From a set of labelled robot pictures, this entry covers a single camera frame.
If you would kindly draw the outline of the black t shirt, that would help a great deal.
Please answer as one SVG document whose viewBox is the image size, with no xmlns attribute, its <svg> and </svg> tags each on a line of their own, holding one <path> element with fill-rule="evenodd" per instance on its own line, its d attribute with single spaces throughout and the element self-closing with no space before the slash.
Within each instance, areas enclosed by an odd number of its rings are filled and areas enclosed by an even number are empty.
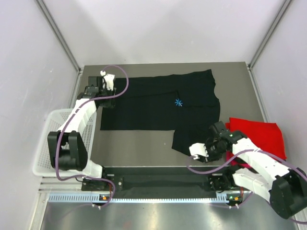
<svg viewBox="0 0 307 230">
<path fill-rule="evenodd" d="M 209 144 L 209 127 L 220 120 L 220 101 L 211 69 L 168 76 L 119 78 L 115 87 L 125 93 L 114 108 L 104 108 L 100 129 L 173 130 L 172 149 L 189 155 L 192 144 Z"/>
</svg>

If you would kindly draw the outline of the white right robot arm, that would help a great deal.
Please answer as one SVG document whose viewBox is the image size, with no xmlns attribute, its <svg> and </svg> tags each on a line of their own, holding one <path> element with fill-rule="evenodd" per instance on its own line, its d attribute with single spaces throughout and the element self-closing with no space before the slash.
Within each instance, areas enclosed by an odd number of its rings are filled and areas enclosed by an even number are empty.
<svg viewBox="0 0 307 230">
<path fill-rule="evenodd" d="M 231 132 L 222 121 L 213 124 L 210 131 L 213 140 L 205 147 L 206 161 L 217 160 L 231 151 L 249 165 L 229 166 L 218 176 L 211 173 L 212 189 L 243 187 L 265 199 L 283 219 L 307 207 L 307 175 L 303 170 L 263 151 L 241 131 Z"/>
</svg>

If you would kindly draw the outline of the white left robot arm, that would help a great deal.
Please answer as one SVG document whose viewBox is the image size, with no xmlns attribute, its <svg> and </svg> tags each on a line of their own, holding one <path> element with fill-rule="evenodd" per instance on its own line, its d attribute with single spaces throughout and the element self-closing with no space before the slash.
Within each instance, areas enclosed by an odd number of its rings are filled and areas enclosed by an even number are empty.
<svg viewBox="0 0 307 230">
<path fill-rule="evenodd" d="M 82 177 L 93 178 L 92 184 L 98 190 L 106 189 L 109 179 L 104 175 L 104 167 L 90 160 L 82 134 L 98 107 L 113 107 L 115 104 L 113 99 L 105 99 L 115 95 L 115 75 L 104 74 L 88 78 L 88 86 L 78 95 L 67 120 L 57 131 L 51 131 L 47 136 L 50 163 L 56 170 L 56 176 L 60 177 L 63 171 L 80 173 Z"/>
</svg>

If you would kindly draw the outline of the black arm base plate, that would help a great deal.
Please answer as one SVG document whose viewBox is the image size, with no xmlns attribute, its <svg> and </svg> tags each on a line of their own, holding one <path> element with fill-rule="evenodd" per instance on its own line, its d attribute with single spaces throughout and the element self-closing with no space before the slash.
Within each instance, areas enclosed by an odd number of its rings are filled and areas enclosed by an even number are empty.
<svg viewBox="0 0 307 230">
<path fill-rule="evenodd" d="M 201 175 L 186 167 L 107 167 L 103 181 L 85 179 L 82 190 L 106 192 L 115 188 L 114 198 L 189 199 L 215 198 L 225 192 L 240 195 L 242 190 L 222 174 Z"/>
</svg>

